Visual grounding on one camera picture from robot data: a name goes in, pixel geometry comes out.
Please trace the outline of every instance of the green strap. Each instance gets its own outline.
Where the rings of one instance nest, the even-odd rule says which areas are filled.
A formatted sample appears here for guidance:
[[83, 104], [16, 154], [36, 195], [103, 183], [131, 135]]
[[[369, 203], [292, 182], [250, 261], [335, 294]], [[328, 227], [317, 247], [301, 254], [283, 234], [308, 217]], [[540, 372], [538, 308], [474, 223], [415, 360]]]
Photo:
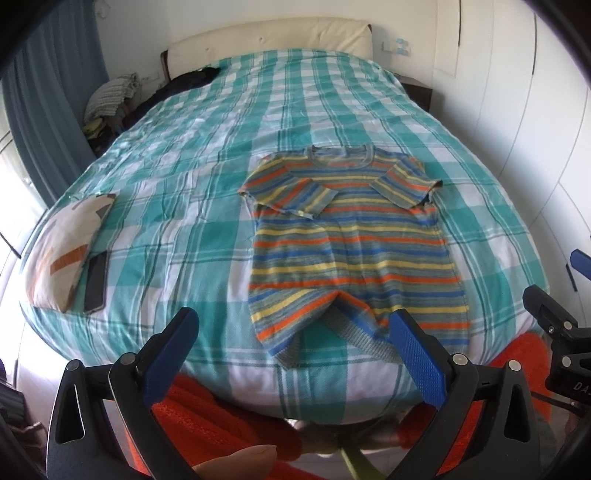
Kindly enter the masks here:
[[349, 436], [338, 435], [337, 441], [340, 454], [355, 480], [385, 480], [386, 475], [373, 466]]

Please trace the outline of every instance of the orange blanket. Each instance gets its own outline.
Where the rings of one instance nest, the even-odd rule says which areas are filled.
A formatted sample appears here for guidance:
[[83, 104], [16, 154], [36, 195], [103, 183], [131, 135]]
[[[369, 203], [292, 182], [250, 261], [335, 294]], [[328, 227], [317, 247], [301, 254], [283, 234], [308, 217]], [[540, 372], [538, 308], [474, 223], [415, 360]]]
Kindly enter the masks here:
[[[531, 390], [549, 395], [544, 386], [550, 361], [542, 339], [526, 333], [516, 338], [491, 365], [503, 366], [516, 359], [523, 366]], [[550, 406], [534, 400], [534, 406], [544, 418], [550, 418]], [[459, 463], [466, 450], [480, 413], [479, 403], [474, 403], [459, 437], [441, 471], [447, 471]], [[278, 461], [269, 479], [320, 480], [285, 462], [301, 455], [301, 442], [296, 431], [284, 420], [265, 417], [214, 398], [194, 380], [179, 375], [166, 399], [152, 409], [160, 425], [178, 451], [190, 465], [230, 455], [252, 445], [277, 445]], [[398, 435], [402, 446], [410, 448], [420, 437], [433, 416], [434, 408], [419, 404], [402, 421]], [[136, 468], [147, 473], [134, 448], [131, 449]]]

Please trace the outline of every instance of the striped knit sweater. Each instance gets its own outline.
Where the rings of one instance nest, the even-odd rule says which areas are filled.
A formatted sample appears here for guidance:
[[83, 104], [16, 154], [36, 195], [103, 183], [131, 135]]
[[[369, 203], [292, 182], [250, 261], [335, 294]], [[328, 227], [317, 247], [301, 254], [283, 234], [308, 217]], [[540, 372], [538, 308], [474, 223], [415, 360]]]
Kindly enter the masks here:
[[399, 362], [388, 318], [406, 308], [444, 346], [466, 345], [467, 305], [429, 193], [441, 182], [373, 145], [267, 157], [240, 189], [256, 223], [249, 307], [284, 368], [321, 320], [362, 351]]

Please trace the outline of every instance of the teal and white checkered duvet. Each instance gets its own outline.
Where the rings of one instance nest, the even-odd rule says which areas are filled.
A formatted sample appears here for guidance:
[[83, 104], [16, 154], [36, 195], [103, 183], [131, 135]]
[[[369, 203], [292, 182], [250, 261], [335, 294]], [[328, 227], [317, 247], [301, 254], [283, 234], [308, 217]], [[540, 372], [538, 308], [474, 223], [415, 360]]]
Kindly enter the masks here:
[[546, 281], [526, 227], [486, 168], [391, 73], [314, 50], [220, 66], [211, 85], [167, 99], [121, 135], [54, 207], [119, 195], [91, 253], [111, 251], [105, 309], [82, 313], [86, 268], [70, 312], [21, 302], [57, 352], [86, 365], [112, 362], [189, 306], [201, 329], [183, 371], [220, 397], [322, 423], [416, 403], [402, 365], [364, 355], [321, 323], [304, 331], [297, 369], [281, 369], [255, 339], [247, 304], [254, 229], [236, 192], [263, 156], [312, 144], [372, 142], [417, 157], [443, 179], [436, 203], [469, 303], [472, 361], [490, 361], [533, 328], [521, 295]]

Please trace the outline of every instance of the fingernail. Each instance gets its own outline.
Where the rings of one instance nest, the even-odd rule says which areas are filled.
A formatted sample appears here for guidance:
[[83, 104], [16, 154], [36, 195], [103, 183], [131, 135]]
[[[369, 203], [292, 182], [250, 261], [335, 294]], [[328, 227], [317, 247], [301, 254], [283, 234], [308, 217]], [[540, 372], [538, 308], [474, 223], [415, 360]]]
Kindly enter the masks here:
[[271, 449], [276, 449], [276, 445], [255, 445], [254, 447], [245, 448], [242, 450], [238, 450], [237, 452], [231, 454], [231, 457], [242, 457], [248, 455], [260, 455], [265, 453]]

